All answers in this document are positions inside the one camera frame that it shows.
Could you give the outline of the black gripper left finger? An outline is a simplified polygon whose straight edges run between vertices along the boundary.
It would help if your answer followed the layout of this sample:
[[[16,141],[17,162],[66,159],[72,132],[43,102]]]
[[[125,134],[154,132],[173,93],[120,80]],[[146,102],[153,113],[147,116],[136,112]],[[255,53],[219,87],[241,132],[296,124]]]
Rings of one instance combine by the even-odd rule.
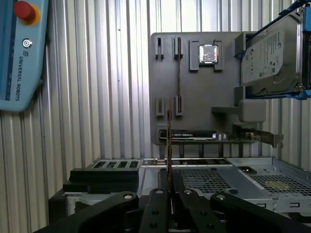
[[[40,233],[166,233],[170,220],[167,171],[158,173],[161,186],[139,197],[114,194],[39,230]]]

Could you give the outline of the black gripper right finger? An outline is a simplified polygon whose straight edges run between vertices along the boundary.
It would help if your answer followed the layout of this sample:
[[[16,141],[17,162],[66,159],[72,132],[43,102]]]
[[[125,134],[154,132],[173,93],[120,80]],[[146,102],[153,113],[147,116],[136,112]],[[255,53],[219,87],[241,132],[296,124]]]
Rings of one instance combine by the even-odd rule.
[[[309,233],[303,223],[272,212],[224,192],[202,198],[185,188],[179,172],[172,173],[172,186],[181,217],[191,222],[198,233]]]

